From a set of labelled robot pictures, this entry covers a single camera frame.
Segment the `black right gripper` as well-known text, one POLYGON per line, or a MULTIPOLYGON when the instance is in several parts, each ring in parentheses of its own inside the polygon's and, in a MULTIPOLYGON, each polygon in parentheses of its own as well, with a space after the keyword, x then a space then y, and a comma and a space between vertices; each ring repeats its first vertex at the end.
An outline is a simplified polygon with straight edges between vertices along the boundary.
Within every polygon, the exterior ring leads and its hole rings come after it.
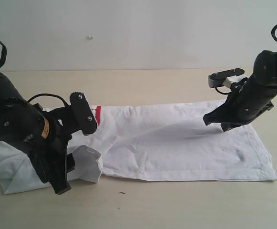
POLYGON ((225 108, 218 107, 203 116, 204 124, 220 123, 224 132, 247 125, 266 110, 265 106, 273 98, 273 86, 259 85, 250 77, 238 94, 226 101, 225 108))

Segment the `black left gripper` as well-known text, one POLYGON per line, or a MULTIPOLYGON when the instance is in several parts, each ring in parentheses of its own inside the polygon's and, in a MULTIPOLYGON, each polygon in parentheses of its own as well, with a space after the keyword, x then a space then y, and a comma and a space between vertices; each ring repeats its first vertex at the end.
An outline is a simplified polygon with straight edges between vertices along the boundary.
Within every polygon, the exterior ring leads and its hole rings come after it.
POLYGON ((33 121, 31 132, 23 139, 25 152, 43 183, 49 182, 57 195, 71 190, 67 180, 67 145, 70 134, 64 134, 62 126, 52 114, 39 104, 30 105, 33 121))

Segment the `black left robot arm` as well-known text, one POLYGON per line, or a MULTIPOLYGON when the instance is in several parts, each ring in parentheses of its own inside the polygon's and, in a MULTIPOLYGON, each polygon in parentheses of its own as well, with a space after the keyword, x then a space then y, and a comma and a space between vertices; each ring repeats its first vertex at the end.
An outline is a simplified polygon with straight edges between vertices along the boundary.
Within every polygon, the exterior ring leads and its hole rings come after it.
POLYGON ((50 183, 58 195, 71 189, 67 180, 70 139, 58 120, 24 100, 0 73, 0 141, 25 153, 41 182, 50 183))

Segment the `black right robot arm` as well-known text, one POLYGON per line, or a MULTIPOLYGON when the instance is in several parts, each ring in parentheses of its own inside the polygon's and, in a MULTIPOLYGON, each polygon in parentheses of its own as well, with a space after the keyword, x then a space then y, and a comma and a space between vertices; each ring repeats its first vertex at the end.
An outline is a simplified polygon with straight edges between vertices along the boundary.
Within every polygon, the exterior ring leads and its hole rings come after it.
POLYGON ((209 75, 208 85, 230 89, 226 101, 203 116, 206 125, 219 123, 223 131, 247 125, 273 108, 277 96, 277 52, 262 51, 250 77, 235 68, 209 75))

